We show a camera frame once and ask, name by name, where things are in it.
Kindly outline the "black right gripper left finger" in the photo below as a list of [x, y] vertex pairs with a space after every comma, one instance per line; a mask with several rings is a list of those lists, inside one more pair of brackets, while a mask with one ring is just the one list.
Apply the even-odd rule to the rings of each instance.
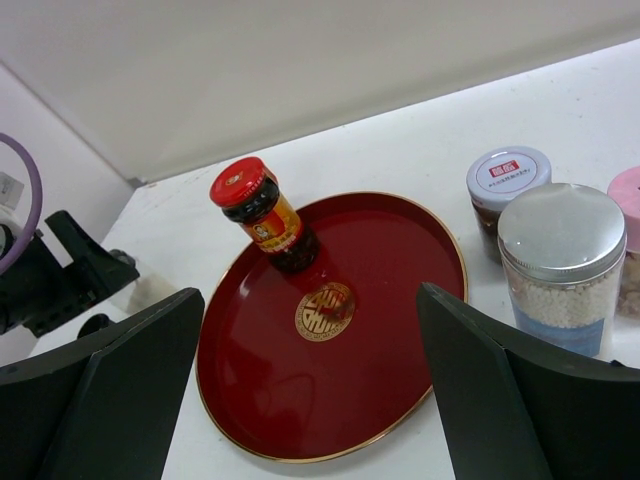
[[2, 478], [161, 478], [203, 313], [185, 288], [2, 367]]

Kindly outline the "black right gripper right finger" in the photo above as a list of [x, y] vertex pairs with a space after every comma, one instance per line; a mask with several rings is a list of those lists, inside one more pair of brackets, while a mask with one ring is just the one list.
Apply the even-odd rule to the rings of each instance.
[[432, 283], [416, 306], [456, 478], [638, 478], [638, 369], [539, 340]]

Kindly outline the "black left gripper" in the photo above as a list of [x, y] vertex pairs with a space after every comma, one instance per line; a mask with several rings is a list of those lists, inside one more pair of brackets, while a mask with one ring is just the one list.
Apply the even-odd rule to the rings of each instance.
[[140, 277], [136, 261], [105, 250], [66, 210], [46, 225], [67, 254], [62, 265], [37, 233], [1, 275], [1, 333], [23, 326], [37, 338], [109, 299]]

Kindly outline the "red-lid chili sauce jar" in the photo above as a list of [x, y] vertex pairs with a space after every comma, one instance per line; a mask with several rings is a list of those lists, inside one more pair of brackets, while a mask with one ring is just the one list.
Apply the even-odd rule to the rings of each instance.
[[315, 232], [281, 193], [277, 177], [262, 159], [245, 157], [225, 168], [212, 183], [209, 197], [279, 271], [300, 272], [316, 259]]

